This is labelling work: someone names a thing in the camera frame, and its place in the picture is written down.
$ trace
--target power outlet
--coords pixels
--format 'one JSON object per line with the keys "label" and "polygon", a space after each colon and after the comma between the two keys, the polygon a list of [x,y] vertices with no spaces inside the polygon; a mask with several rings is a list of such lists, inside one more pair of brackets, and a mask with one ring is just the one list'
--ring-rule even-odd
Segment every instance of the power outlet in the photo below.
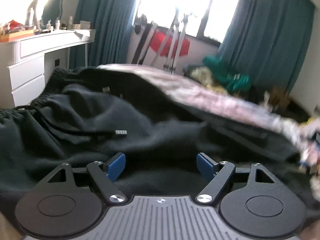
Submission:
{"label": "power outlet", "polygon": [[59,58],[54,61],[54,67],[58,67],[58,66],[60,66],[60,59]]}

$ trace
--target black fabric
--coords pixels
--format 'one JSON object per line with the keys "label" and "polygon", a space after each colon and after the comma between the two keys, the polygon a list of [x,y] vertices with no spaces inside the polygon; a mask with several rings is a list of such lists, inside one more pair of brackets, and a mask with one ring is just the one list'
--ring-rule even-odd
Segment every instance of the black fabric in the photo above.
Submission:
{"label": "black fabric", "polygon": [[31,106],[0,111],[0,211],[16,225],[17,201],[56,166],[84,167],[116,152],[126,154],[116,185],[128,197],[196,196],[207,184],[196,154],[205,152],[239,166],[263,163],[308,206],[306,225],[320,217],[284,136],[173,102],[132,73],[59,68]]}

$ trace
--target blue curtain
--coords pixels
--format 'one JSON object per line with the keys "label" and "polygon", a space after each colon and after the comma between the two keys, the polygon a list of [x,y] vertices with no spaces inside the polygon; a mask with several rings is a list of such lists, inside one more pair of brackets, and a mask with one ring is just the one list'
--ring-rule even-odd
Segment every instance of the blue curtain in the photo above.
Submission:
{"label": "blue curtain", "polygon": [[[125,63],[135,0],[79,0],[75,23],[90,21],[96,30],[88,48],[88,65]],[[84,45],[70,50],[70,68],[84,66]]]}
{"label": "blue curtain", "polygon": [[290,91],[308,49],[314,9],[309,0],[239,0],[218,55],[253,85]]}

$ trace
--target red cloth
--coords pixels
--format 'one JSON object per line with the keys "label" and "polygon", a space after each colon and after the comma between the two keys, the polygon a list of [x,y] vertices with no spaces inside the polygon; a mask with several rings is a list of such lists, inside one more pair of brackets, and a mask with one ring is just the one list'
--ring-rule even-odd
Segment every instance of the red cloth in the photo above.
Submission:
{"label": "red cloth", "polygon": [[[157,52],[160,48],[161,42],[164,40],[165,38],[165,33],[160,32],[160,31],[156,31],[155,35],[153,36],[151,43],[150,43],[150,47]],[[171,41],[172,41],[172,36],[168,38],[167,43],[165,44],[160,56],[168,56],[169,54],[169,49],[170,49],[170,45],[171,45]],[[178,40],[175,42],[174,47],[173,47],[173,53],[171,58],[173,58],[174,54],[176,53],[177,50],[177,46],[178,46]],[[179,56],[184,56],[184,55],[188,55],[189,52],[189,47],[190,47],[190,41],[187,39],[183,39],[182,42],[182,47],[181,47],[181,51]]]}

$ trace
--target drawstring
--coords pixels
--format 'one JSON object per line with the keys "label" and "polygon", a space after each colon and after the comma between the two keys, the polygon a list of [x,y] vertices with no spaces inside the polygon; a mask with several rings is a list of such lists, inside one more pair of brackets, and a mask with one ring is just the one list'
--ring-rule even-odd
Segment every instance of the drawstring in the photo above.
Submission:
{"label": "drawstring", "polygon": [[50,122],[45,116],[44,114],[42,114],[42,112],[40,111],[40,109],[36,106],[17,106],[15,108],[16,110],[19,109],[27,109],[27,110],[34,110],[36,111],[41,119],[47,123],[49,126],[51,126],[52,128],[64,132],[64,133],[68,133],[71,135],[78,135],[78,136],[89,136],[89,135],[122,135],[125,136],[127,135],[127,131],[126,130],[103,130],[103,131],[76,131],[76,130],[69,130],[69,129],[65,129],[62,127],[59,127],[58,125],[53,124],[52,122]]}

